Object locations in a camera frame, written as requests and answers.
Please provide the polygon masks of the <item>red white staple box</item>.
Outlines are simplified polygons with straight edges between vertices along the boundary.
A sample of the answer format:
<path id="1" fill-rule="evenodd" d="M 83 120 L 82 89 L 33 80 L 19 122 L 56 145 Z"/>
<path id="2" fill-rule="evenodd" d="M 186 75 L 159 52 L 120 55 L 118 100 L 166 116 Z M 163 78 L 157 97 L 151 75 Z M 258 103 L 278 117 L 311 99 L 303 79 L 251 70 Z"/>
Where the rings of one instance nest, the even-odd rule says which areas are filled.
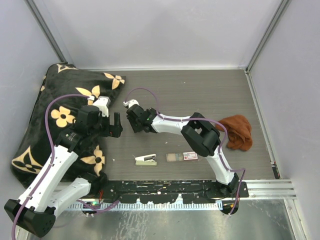
<path id="1" fill-rule="evenodd" d="M 183 162 L 183 161 L 195 161 L 199 157 L 196 152 L 180 152 L 180 153 L 167 153 L 166 160 L 167 162 Z"/>

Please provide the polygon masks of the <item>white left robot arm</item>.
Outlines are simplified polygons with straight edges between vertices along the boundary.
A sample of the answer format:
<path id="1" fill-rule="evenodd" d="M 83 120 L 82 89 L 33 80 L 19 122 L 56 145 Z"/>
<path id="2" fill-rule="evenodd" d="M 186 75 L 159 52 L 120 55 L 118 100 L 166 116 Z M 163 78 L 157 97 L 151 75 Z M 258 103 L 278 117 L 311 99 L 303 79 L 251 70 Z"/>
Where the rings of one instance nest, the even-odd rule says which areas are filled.
<path id="1" fill-rule="evenodd" d="M 78 111 L 71 126 L 53 140 L 49 128 L 49 111 L 53 104 L 64 96 L 51 101 L 45 110 L 44 124 L 51 154 L 30 186 L 18 199 L 9 199 L 4 210 L 12 220 L 11 239 L 17 238 L 16 228 L 42 238 L 54 226 L 56 218 L 72 203 L 87 196 L 95 198 L 106 185 L 105 174 L 99 176 L 83 173 L 65 189 L 55 194 L 54 190 L 79 155 L 97 137 L 120 137 L 123 128 L 120 113 L 114 113 L 114 124 L 110 123 L 107 96 L 100 96 L 91 105 Z"/>

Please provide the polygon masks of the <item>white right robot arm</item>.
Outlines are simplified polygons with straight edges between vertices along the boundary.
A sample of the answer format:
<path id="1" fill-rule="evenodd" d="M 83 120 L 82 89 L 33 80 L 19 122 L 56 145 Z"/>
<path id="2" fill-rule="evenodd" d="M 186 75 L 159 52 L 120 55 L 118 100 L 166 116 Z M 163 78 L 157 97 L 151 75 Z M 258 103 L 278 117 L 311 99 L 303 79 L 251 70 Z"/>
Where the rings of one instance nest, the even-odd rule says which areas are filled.
<path id="1" fill-rule="evenodd" d="M 127 119 L 135 133 L 170 133 L 183 136 L 193 152 L 204 157 L 211 166 L 219 191 L 231 197 L 239 186 L 239 177 L 224 156 L 219 131 L 200 113 L 173 117 L 157 113 L 154 108 L 144 110 L 137 100 L 124 101 Z"/>

